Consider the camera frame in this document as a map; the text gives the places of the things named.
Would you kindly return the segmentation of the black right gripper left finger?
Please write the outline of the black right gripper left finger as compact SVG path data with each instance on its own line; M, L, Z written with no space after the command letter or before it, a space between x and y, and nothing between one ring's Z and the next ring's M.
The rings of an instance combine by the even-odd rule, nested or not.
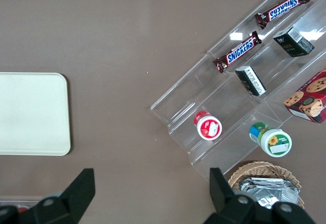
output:
M18 215L18 223L79 223L95 196L94 170L84 169L58 196L39 201Z

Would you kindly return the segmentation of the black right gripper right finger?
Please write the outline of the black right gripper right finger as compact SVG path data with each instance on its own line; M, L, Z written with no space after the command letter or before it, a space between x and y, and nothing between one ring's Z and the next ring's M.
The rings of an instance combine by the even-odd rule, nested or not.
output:
M215 213L205 223L315 223L296 204L277 202L266 209L250 197L236 195L218 167L210 169L209 191Z

